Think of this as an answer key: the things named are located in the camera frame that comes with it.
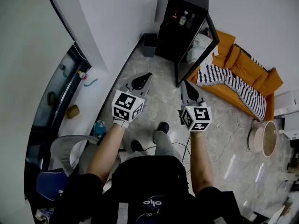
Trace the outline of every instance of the glass bottle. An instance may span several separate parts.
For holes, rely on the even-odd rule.
[[[174,15],[172,15],[172,19],[173,19],[174,21],[176,21],[177,18],[178,18],[178,11],[175,10],[175,11],[174,11]]]
[[[187,28],[190,28],[192,26],[192,23],[193,23],[193,19],[195,18],[195,14],[192,13],[192,17],[189,19],[189,21],[187,22],[186,24],[186,27]]]
[[[180,26],[183,26],[187,20],[186,16],[187,16],[188,12],[187,11],[184,11],[184,15],[181,16],[180,20],[179,20],[179,25]]]

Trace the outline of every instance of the white box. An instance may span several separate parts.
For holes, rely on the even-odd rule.
[[[284,134],[290,140],[299,139],[299,112],[285,115]]]
[[[117,90],[112,101],[112,116],[130,123],[141,113],[144,99]]]
[[[182,120],[188,131],[205,131],[212,123],[210,107],[186,106],[182,113]]]
[[[275,111],[274,115],[284,115],[295,112],[298,107],[298,92],[289,91],[287,93],[275,97]]]

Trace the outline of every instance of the black and white marker cube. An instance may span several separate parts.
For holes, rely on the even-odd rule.
[[[141,113],[144,99],[117,90],[112,101],[112,116],[131,122]]]
[[[182,120],[188,131],[205,131],[212,123],[210,107],[186,106],[182,113]]]

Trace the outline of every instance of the blue chair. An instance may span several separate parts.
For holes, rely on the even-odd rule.
[[[67,187],[69,177],[62,168],[41,172],[37,175],[36,191],[50,201]]]

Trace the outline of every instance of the black shirt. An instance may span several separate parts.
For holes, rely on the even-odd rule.
[[[206,224],[219,217],[227,224],[242,222],[233,192],[207,187],[196,197],[190,195],[185,168],[172,156],[125,161],[112,175],[112,187],[103,195],[102,191],[96,175],[73,175],[50,224],[79,223],[89,217],[92,224],[116,224],[118,218],[128,224]]]

